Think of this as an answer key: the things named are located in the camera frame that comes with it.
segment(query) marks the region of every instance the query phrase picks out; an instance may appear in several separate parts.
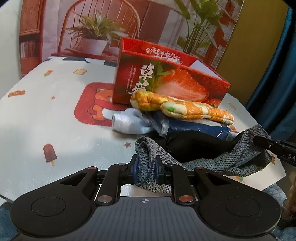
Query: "metal screw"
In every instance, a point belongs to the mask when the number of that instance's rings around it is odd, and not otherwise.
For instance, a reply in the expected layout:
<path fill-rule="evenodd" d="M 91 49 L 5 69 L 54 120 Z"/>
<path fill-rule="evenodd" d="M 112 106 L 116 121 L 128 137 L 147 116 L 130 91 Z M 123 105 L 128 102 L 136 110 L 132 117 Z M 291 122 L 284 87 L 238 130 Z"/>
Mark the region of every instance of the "metal screw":
<path fill-rule="evenodd" d="M 109 203 L 112 201 L 112 197 L 108 196 L 108 195 L 102 195 L 98 197 L 98 201 L 102 202 L 102 203 Z"/>
<path fill-rule="evenodd" d="M 179 200 L 181 202 L 192 202 L 194 200 L 194 198 L 189 195 L 183 195 L 183 196 L 179 197 Z"/>

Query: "wooden cabinet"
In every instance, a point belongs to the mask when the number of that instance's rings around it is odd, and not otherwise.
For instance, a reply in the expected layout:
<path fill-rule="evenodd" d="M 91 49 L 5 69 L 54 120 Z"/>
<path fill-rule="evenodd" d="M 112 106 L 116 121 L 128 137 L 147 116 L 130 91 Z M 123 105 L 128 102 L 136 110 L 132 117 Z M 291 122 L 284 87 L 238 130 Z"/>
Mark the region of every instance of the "wooden cabinet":
<path fill-rule="evenodd" d="M 23 76 L 42 61 L 45 1 L 23 0 L 20 18 L 20 63 Z"/>

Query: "white flower pot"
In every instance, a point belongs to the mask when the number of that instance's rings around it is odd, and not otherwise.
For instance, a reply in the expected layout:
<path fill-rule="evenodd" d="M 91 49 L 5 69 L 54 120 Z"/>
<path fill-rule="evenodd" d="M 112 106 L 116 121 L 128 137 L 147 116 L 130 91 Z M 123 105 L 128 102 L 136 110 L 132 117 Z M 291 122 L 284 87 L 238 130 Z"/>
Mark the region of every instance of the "white flower pot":
<path fill-rule="evenodd" d="M 95 40 L 95 39 L 82 38 L 81 43 L 82 43 L 83 53 L 101 55 L 108 42 L 107 40 Z"/>

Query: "rolled white cloth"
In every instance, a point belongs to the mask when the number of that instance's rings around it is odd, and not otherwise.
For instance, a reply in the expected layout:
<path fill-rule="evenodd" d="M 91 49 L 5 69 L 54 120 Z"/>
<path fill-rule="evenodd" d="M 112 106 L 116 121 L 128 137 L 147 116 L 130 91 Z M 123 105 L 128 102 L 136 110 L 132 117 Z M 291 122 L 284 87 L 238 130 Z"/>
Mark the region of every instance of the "rolled white cloth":
<path fill-rule="evenodd" d="M 137 109 L 114 113 L 112 128 L 124 134 L 146 134 L 154 130 L 149 120 Z"/>

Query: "tabletop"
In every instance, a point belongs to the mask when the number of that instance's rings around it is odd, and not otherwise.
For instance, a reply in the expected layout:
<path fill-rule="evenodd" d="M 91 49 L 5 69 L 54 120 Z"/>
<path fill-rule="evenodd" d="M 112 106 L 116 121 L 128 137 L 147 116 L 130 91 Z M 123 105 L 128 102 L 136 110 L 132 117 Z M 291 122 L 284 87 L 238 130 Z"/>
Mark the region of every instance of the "tabletop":
<path fill-rule="evenodd" d="M 114 63 L 88 58 L 52 57 L 22 78 L 0 100 L 0 195 L 20 195 L 89 166 L 108 169 L 129 163 L 135 135 L 111 128 L 124 106 L 112 103 Z M 257 124 L 244 106 L 227 94 L 220 108 L 243 131 Z M 233 179 L 262 190 L 285 176 L 275 157 L 264 170 Z M 160 196 L 124 185 L 122 196 Z"/>

